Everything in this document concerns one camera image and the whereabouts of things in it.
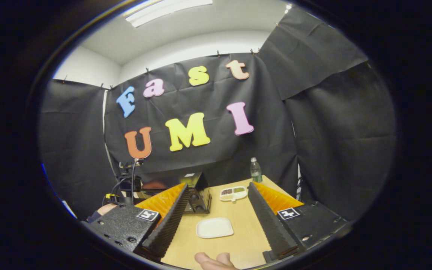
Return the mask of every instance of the plastic water bottle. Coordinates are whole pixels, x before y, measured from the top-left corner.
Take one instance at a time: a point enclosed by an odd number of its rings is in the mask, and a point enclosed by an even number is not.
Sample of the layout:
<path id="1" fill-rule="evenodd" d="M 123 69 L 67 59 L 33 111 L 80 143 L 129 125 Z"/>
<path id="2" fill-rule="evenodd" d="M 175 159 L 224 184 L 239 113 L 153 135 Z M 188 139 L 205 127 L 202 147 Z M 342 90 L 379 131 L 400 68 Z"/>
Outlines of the plastic water bottle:
<path id="1" fill-rule="evenodd" d="M 255 157 L 251 157 L 250 172 L 251 172 L 251 178 L 253 181 L 255 181 L 257 183 L 261 183 L 263 181 L 263 176 L 261 173 L 261 167 L 259 166 Z"/>

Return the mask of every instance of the white ceiling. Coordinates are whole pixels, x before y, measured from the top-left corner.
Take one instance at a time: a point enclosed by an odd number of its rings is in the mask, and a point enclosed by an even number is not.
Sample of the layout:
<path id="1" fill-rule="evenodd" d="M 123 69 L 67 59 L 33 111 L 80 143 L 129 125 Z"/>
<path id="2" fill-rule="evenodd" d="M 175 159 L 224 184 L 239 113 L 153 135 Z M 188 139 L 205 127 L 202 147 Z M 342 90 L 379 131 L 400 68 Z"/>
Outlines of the white ceiling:
<path id="1" fill-rule="evenodd" d="M 124 65 L 146 51 L 191 36 L 236 30 L 271 32 L 286 4 L 281 0 L 213 0 L 212 5 L 175 12 L 138 28 L 119 16 L 82 46 Z"/>

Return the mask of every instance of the black curtain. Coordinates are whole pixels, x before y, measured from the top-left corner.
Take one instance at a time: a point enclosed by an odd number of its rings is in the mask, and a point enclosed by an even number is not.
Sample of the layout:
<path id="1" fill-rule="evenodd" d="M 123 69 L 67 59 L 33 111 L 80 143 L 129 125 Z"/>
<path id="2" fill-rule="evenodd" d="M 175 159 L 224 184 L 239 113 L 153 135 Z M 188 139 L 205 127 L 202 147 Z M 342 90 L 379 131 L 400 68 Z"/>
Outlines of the black curtain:
<path id="1" fill-rule="evenodd" d="M 245 63 L 249 78 L 233 77 L 225 65 L 237 60 Z M 205 66 L 209 82 L 192 86 L 188 71 Z M 150 80 L 164 81 L 164 94 L 144 97 Z M 108 94 L 106 104 L 106 142 L 115 161 L 129 161 L 125 133 L 151 127 L 152 150 L 137 173 L 143 181 L 161 174 L 203 171 L 211 186 L 232 183 L 251 177 L 251 157 L 257 157 L 262 172 L 287 192 L 295 195 L 297 182 L 296 146 L 293 127 L 275 83 L 263 61 L 251 53 L 200 57 L 151 70 L 118 85 Z M 134 87 L 134 111 L 124 118 L 116 99 Z M 245 102 L 244 111 L 254 131 L 235 135 L 235 122 L 226 109 L 231 103 Z M 204 128 L 211 142 L 207 145 L 170 151 L 170 131 L 165 122 L 177 118 L 187 125 L 194 113 L 204 113 Z M 138 149 L 143 149 L 137 135 Z"/>
<path id="2" fill-rule="evenodd" d="M 39 148 L 48 180 L 79 219 L 101 207 L 116 180 L 103 137 L 104 90 L 52 80 L 39 118 Z"/>
<path id="3" fill-rule="evenodd" d="M 294 124 L 302 199 L 346 219 L 364 212 L 382 187 L 396 147 L 389 91 L 343 34 L 291 9 L 259 56 Z"/>

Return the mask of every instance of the foam letter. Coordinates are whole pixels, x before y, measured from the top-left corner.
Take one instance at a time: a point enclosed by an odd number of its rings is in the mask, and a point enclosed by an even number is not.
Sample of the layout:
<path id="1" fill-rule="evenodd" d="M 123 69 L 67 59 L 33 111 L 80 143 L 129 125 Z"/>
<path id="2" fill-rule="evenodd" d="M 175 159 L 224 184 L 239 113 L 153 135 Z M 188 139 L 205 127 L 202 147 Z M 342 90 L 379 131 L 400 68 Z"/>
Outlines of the foam letter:
<path id="1" fill-rule="evenodd" d="M 125 92 L 116 100 L 116 102 L 123 109 L 125 118 L 127 118 L 127 116 L 129 116 L 135 108 L 135 106 L 131 104 L 131 102 L 134 103 L 134 96 L 131 94 L 132 92 L 134 92 L 134 87 L 128 87 Z"/>
<path id="2" fill-rule="evenodd" d="M 183 148 L 183 145 L 180 144 L 178 138 L 186 147 L 189 147 L 191 137 L 193 138 L 192 145 L 194 146 L 209 144 L 211 140 L 206 136 L 203 118 L 204 113 L 202 112 L 192 114 L 187 121 L 187 127 L 185 127 L 181 121 L 176 118 L 168 120 L 166 126 L 169 128 L 169 135 L 171 136 L 171 146 L 169 147 L 169 150 L 174 152 Z"/>
<path id="3" fill-rule="evenodd" d="M 209 81 L 209 75 L 205 73 L 208 71 L 205 66 L 193 67 L 187 72 L 189 75 L 189 83 L 192 86 L 198 86 L 199 84 L 205 84 Z"/>
<path id="4" fill-rule="evenodd" d="M 144 149 L 141 151 L 139 151 L 136 146 L 136 135 L 138 134 L 136 131 L 130 131 L 124 135 L 130 156 L 135 159 L 144 159 L 151 154 L 151 139 L 149 138 L 150 131 L 151 128 L 149 126 L 139 130 L 139 133 L 142 135 L 142 141 L 144 142 Z"/>
<path id="5" fill-rule="evenodd" d="M 233 114 L 234 123 L 236 125 L 234 133 L 238 136 L 250 133 L 254 130 L 254 127 L 248 123 L 248 119 L 246 118 L 244 110 L 245 105 L 244 102 L 236 102 L 226 106 L 226 109 Z"/>
<path id="6" fill-rule="evenodd" d="M 249 78 L 249 73 L 243 72 L 241 69 L 242 67 L 245 67 L 245 63 L 238 63 L 238 60 L 233 60 L 229 62 L 226 67 L 231 69 L 231 73 L 233 73 L 233 77 L 235 77 L 238 80 L 245 80 Z"/>
<path id="7" fill-rule="evenodd" d="M 143 96 L 150 98 L 152 96 L 161 96 L 164 93 L 163 80 L 154 79 L 146 84 L 146 89 L 142 93 Z"/>

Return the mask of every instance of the table surface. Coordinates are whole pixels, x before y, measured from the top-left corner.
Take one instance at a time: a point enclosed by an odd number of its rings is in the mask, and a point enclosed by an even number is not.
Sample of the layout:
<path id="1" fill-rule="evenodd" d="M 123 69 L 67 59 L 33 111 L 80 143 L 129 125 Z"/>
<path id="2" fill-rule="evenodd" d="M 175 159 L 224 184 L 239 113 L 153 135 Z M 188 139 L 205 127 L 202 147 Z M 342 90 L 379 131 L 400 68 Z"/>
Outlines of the table surface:
<path id="1" fill-rule="evenodd" d="M 234 186 L 247 188 L 250 182 L 251 179 L 247 179 L 211 187 L 209 191 L 212 197 L 210 213 L 183 215 L 173 241 L 161 262 L 181 268 L 200 270 L 202 268 L 194 260 L 194 254 L 205 252 L 209 257 L 215 259 L 219 253 L 229 252 L 231 262 L 238 269 L 265 264 L 263 251 L 271 250 L 271 247 L 269 247 L 263 228 L 248 197 L 235 202 L 223 202 L 219 199 L 221 189 Z M 289 195 L 264 175 L 262 184 Z M 196 235 L 198 222 L 219 217 L 231 221 L 233 235 L 210 239 L 199 238 Z"/>

